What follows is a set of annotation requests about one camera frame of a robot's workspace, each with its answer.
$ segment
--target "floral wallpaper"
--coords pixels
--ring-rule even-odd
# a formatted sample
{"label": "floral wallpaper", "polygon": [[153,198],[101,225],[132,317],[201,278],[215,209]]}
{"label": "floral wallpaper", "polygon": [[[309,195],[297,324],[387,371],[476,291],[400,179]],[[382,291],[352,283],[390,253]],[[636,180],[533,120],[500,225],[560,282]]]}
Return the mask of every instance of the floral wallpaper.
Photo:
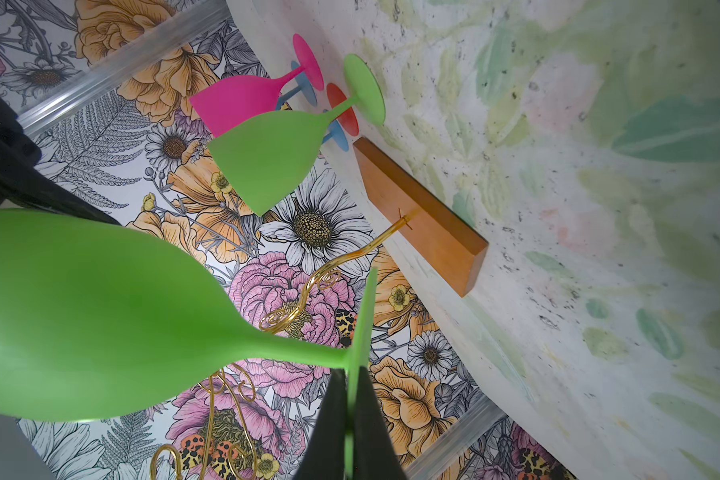
{"label": "floral wallpaper", "polygon": [[[161,0],[58,5],[0,0],[0,94],[14,109],[28,108],[186,6]],[[205,149],[210,133],[187,101],[234,74],[266,72],[228,20],[41,134],[36,141],[43,156],[37,168],[127,228],[192,255],[258,327],[268,313],[295,304],[316,268],[367,244],[373,232],[323,158],[262,217],[237,197]],[[483,394],[386,250],[342,265],[341,278],[310,292],[306,312],[283,334],[349,346],[372,267],[379,269],[379,278],[370,372],[394,451],[408,466]],[[181,295],[182,279],[175,280]],[[198,348],[188,338],[181,354]],[[242,440],[242,420],[229,391],[216,398],[215,444],[240,446],[230,460],[243,475],[288,479],[308,445],[329,370],[263,359],[240,366],[257,391],[253,401],[237,398],[255,440],[257,464]],[[233,385],[242,381],[234,368],[227,367],[225,374]],[[214,382],[219,389],[221,381]],[[18,425],[59,480],[144,480],[163,443],[180,450],[194,479],[200,470],[194,445],[206,437],[210,414],[207,387],[194,386],[120,418],[79,424],[20,419]],[[573,478],[511,419],[486,427],[440,478]],[[233,478],[224,458],[212,456],[210,461],[208,478]],[[173,465],[162,458],[158,478],[174,475]]]}

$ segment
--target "fern leaf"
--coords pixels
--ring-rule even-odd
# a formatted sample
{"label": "fern leaf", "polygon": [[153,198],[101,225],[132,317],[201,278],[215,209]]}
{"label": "fern leaf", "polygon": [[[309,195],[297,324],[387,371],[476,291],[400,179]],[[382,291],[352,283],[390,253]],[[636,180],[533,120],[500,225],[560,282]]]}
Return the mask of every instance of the fern leaf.
{"label": "fern leaf", "polygon": [[66,167],[64,171],[81,180],[85,180],[86,182],[93,182],[99,185],[109,185],[111,187],[130,185],[141,180],[141,178],[120,178],[115,175],[108,174],[104,170],[85,164],[78,164],[77,167],[69,166]]}
{"label": "fern leaf", "polygon": [[119,464],[129,463],[138,471],[144,459],[152,456],[157,447],[150,437],[148,421],[143,410],[115,420],[112,429],[102,438],[104,454],[99,466],[112,468],[114,472]]}
{"label": "fern leaf", "polygon": [[121,178],[100,168],[122,165],[138,157],[149,125],[133,101],[125,100],[116,91],[102,95],[51,129],[59,142],[56,159],[68,163],[59,179],[75,183],[73,193],[92,205],[125,207],[127,204],[109,200],[88,183],[123,186],[139,181],[140,178]]}
{"label": "fern leaf", "polygon": [[85,182],[74,183],[77,185],[77,187],[72,190],[75,197],[81,198],[93,206],[98,206],[99,208],[125,208],[128,206],[128,204],[118,204],[113,202],[93,188],[89,187]]}

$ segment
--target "wooden base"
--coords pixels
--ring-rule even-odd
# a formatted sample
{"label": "wooden base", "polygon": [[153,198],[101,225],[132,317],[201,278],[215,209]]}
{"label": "wooden base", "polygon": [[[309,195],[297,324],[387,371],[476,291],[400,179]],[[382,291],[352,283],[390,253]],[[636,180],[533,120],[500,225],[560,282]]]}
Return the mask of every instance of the wooden base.
{"label": "wooden base", "polygon": [[366,138],[354,143],[365,191],[391,222],[411,217],[400,233],[465,296],[478,278],[488,242]]}

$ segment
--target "plastic wine glass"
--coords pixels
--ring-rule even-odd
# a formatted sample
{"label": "plastic wine glass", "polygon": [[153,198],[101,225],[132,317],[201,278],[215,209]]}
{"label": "plastic wine glass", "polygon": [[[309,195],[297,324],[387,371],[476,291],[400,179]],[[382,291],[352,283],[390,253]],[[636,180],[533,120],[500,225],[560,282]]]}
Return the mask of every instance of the plastic wine glass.
{"label": "plastic wine glass", "polygon": [[[338,85],[330,83],[326,85],[326,94],[328,96],[328,102],[331,104],[331,108],[339,106],[343,101],[347,99],[344,92],[338,87]],[[355,111],[348,108],[343,114],[339,115],[336,121],[353,137],[360,135],[360,125],[358,125],[358,118],[355,115]]]}
{"label": "plastic wine glass", "polygon": [[236,75],[224,78],[190,98],[190,103],[214,137],[223,135],[251,117],[272,111],[282,88],[301,73],[314,88],[323,90],[322,72],[315,54],[299,34],[293,35],[293,49],[300,65],[283,77]]}
{"label": "plastic wine glass", "polygon": [[[291,62],[291,70],[297,69],[298,62]],[[275,106],[275,110],[281,109],[282,106],[286,104],[288,100],[293,98],[293,96],[296,95],[299,91],[304,93],[304,98],[306,98],[307,102],[309,102],[311,106],[317,106],[317,96],[315,96],[315,89],[312,88],[312,84],[309,83],[307,75],[302,72],[296,76],[296,86],[291,90],[288,90],[284,94],[280,95],[280,98],[277,99],[277,106]]]}
{"label": "plastic wine glass", "polygon": [[344,134],[344,129],[338,123],[338,120],[332,121],[328,126],[328,132],[326,136],[322,138],[322,143],[326,144],[326,142],[331,139],[336,142],[336,145],[338,145],[339,148],[344,151],[349,151],[347,136]]}
{"label": "plastic wine glass", "polygon": [[351,96],[322,114],[278,110],[250,118],[208,143],[232,188],[261,216],[292,192],[315,163],[328,126],[353,105],[373,124],[384,123],[384,97],[355,54],[344,59]]}
{"label": "plastic wine glass", "polygon": [[247,358],[345,369],[352,412],[375,286],[374,269],[352,346],[317,345],[251,326],[204,265],[155,236],[0,210],[0,413],[44,422],[122,416]]}

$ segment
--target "white daisy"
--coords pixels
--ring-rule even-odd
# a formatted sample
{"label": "white daisy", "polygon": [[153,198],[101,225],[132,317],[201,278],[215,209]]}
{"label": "white daisy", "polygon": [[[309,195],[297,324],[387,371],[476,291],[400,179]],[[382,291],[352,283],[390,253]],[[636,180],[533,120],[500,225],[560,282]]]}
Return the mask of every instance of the white daisy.
{"label": "white daisy", "polygon": [[[182,164],[182,155],[192,141],[196,140],[196,137],[178,128],[176,124],[168,128],[161,124],[154,124],[152,131],[146,134],[146,140],[144,146],[146,158],[149,159],[155,170],[168,175],[168,173],[176,171],[176,168]],[[202,149],[197,148],[192,156],[198,156],[201,153]]]}
{"label": "white daisy", "polygon": [[23,67],[15,67],[3,74],[0,82],[10,90],[17,91],[27,97],[38,98],[68,78],[72,78],[77,70],[58,62],[48,63],[40,58],[37,62],[25,62]]}
{"label": "white daisy", "polygon": [[439,330],[423,332],[408,345],[408,366],[423,379],[441,380],[453,358],[451,344]]}
{"label": "white daisy", "polygon": [[102,480],[109,475],[109,468],[96,466],[104,446],[98,440],[88,441],[88,425],[34,422],[24,418],[18,424],[58,480]]}
{"label": "white daisy", "polygon": [[72,191],[76,185],[59,178],[59,174],[67,167],[68,163],[56,158],[56,151],[59,149],[58,140],[47,134],[40,138],[36,145],[40,149],[40,161],[34,168],[40,172],[43,177],[48,178],[48,180],[53,180],[60,187],[68,191]]}
{"label": "white daisy", "polygon": [[[117,480],[150,480],[151,462],[151,456],[144,458],[141,465],[139,466],[138,471],[129,463],[121,463],[117,466],[114,472],[112,472],[113,475],[111,476]],[[176,474],[174,473],[173,467],[167,459],[167,455],[163,453],[163,455],[157,459],[156,480],[172,480],[173,478],[176,478]]]}
{"label": "white daisy", "polygon": [[[261,225],[259,231],[268,240],[288,242],[288,264],[301,265],[310,275],[327,261],[373,240],[371,226],[330,169],[317,175],[312,168],[293,196],[274,211],[281,221]],[[351,278],[360,278],[370,271],[372,258],[373,254],[362,256],[339,268]]]}

